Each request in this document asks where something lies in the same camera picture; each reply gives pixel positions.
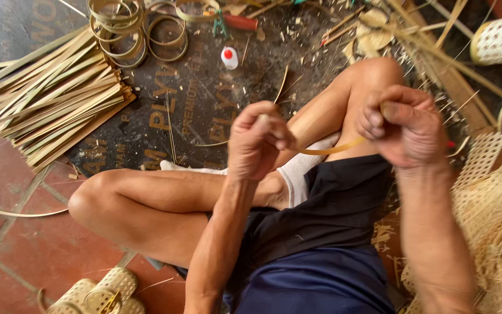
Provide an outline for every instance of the red handle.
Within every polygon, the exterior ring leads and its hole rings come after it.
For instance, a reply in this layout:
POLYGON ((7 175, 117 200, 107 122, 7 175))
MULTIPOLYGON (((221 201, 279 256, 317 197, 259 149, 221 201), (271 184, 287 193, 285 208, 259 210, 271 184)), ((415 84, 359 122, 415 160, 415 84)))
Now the red handle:
POLYGON ((245 31, 256 31, 259 20, 254 18, 246 18, 223 13, 222 16, 226 21, 226 25, 230 28, 237 28, 245 31))

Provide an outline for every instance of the hand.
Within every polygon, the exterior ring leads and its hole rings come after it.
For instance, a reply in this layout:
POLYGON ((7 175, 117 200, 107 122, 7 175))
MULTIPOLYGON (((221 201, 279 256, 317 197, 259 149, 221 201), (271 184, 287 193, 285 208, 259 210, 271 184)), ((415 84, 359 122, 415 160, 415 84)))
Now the hand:
POLYGON ((293 147, 294 142, 272 102, 250 104, 232 125, 228 142, 229 174, 260 181, 274 166, 279 151, 293 147))
POLYGON ((381 155, 399 169, 444 160, 442 123, 429 94, 402 85, 373 94, 356 120, 359 134, 373 140, 381 155))

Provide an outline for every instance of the red bottle cap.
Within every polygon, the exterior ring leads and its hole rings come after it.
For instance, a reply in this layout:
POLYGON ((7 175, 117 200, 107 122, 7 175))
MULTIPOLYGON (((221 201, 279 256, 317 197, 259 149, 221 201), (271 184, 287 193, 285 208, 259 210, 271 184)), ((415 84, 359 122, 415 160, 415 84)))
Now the red bottle cap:
POLYGON ((231 50, 226 49, 224 50, 224 56, 226 57, 226 59, 231 59, 234 56, 234 54, 232 53, 231 50))

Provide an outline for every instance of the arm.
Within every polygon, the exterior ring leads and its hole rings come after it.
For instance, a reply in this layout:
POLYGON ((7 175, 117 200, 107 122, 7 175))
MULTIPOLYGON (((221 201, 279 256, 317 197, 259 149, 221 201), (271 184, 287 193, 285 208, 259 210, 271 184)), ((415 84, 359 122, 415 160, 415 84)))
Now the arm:
POLYGON ((472 313, 472 261, 451 211, 451 170, 440 163, 397 169, 401 241, 426 313, 472 313))
POLYGON ((227 176, 213 216, 189 265, 185 313, 218 313, 224 285, 238 258, 257 181, 227 176))
POLYGON ((229 174, 189 264, 185 314, 219 313, 257 184, 274 165, 279 150, 294 142, 271 102, 248 105, 234 121, 228 143, 229 174))
POLYGON ((430 95, 393 86, 367 100, 356 122, 395 166, 402 244, 426 313, 473 313, 470 252, 452 215, 442 118, 430 95))

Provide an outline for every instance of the black shorts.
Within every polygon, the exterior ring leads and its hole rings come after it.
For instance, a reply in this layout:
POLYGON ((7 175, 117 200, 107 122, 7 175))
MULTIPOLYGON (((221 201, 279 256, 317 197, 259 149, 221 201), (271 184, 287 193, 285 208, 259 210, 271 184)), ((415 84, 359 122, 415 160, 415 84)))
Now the black shorts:
POLYGON ((305 174, 309 198, 302 204, 252 208, 227 291, 237 292, 257 267, 284 256, 316 247, 370 245, 393 182, 391 169, 380 155, 321 163, 305 174))

